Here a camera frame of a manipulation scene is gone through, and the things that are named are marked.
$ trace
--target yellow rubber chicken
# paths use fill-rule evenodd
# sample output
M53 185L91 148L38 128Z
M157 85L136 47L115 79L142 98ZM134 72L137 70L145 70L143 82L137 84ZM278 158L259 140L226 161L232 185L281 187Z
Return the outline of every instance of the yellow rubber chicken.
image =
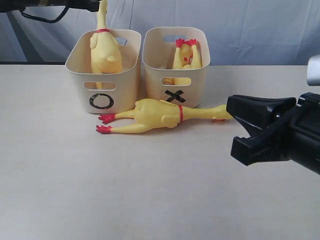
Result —
M198 52L196 39L185 41L184 39L180 38L176 40L175 44L176 48L172 65L173 70L202 68L201 57ZM166 85L188 86L191 84L191 79L188 77L165 78L163 82Z
M103 124L121 118L134 119L135 124L120 127L97 125L96 131L101 134L139 134L151 129L172 129L189 119L211 119L214 121L232 119L233 117L226 111L226 107L227 105L223 104L214 108L189 108L164 100L145 98L136 101L133 110L118 114L100 115L99 117Z
M97 12L97 30L90 39L91 71L93 74L117 74L122 72L122 56L119 44L106 24L107 0L101 0ZM97 89L102 89L100 82Z

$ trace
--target black circle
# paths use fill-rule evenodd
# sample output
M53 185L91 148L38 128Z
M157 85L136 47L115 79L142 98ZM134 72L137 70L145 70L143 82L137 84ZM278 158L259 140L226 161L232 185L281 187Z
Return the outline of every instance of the black circle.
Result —
M105 96L109 99L109 105L108 106L97 106L95 105L94 101L97 97L99 96ZM108 94L105 93L97 93L95 95L93 95L92 97L90 97L89 103L92 107L96 108L96 109L110 109L113 107L113 105L115 104L115 101L113 100L113 98L111 96L109 96Z

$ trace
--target white plastic bin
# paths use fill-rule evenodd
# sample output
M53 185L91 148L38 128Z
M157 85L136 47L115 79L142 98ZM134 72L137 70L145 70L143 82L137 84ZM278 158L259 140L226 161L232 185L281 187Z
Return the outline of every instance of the white plastic bin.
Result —
M196 39L202 68L172 70L176 39ZM210 51L206 35L194 27L164 26L150 29L144 39L142 62L145 71L147 97L165 100L189 108L199 105L210 64ZM190 78L190 85L165 85L163 78Z
M92 74L90 38L95 31L81 36L65 63L81 104L92 114L117 114L131 110L139 94L142 37L133 30L110 29L120 44L123 71L116 74ZM97 82L108 87L95 89Z

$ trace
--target black x mark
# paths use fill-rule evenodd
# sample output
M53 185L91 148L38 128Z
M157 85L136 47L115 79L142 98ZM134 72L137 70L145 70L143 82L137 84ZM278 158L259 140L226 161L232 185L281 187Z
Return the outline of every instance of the black x mark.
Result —
M184 103L186 100L181 97L180 95L183 94L184 92L179 90L176 91L175 93L170 92L169 90L165 91L166 94L168 94L170 97L166 100L167 102L172 102L172 100L177 99L180 103Z

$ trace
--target table surface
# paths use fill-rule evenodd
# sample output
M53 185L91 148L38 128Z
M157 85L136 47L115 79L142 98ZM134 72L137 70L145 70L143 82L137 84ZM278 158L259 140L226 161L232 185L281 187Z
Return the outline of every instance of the table surface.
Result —
M320 176L230 156L235 121L99 134L63 65L0 66L0 239L318 240ZM200 107L319 92L306 66L211 66ZM130 119L113 126L130 123Z

